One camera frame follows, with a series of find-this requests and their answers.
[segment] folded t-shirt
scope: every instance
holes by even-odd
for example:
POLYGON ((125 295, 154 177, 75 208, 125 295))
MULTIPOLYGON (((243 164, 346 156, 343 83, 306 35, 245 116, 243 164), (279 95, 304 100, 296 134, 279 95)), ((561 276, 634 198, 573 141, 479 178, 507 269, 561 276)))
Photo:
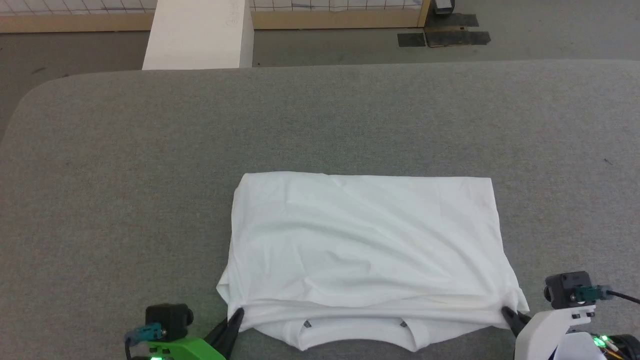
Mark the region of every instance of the folded t-shirt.
POLYGON ((305 350, 370 339, 416 351, 529 310, 504 255, 491 179, 245 174, 228 314, 305 350))

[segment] black cable connector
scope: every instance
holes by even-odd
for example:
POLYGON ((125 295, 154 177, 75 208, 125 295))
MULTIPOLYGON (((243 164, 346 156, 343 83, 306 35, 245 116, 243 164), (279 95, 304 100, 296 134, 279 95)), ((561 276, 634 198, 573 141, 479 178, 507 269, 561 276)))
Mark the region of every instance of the black cable connector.
POLYGON ((619 293, 617 291, 607 290, 607 294, 615 296, 615 297, 619 297, 621 299, 629 300, 631 302, 635 302, 636 304, 640 304, 640 299, 632 297, 632 296, 629 296, 629 295, 625 295, 623 293, 619 293))
POLYGON ((127 357, 127 360, 131 360, 131 339, 126 339, 124 341, 124 355, 127 357))

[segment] gray table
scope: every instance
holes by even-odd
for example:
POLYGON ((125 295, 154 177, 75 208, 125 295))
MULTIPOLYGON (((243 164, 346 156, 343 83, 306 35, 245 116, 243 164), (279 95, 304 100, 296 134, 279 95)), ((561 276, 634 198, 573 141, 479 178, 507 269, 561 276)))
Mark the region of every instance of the gray table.
MULTIPOLYGON (((39 86, 0 143, 0 349, 119 359, 147 305, 225 314, 245 172, 493 179, 504 251, 533 311, 547 275, 640 293, 640 63, 536 61, 89 74, 39 86)), ((640 307, 592 329, 640 336, 640 307)), ((409 353, 373 341, 298 352, 255 331, 244 359, 507 359, 485 329, 409 353)))

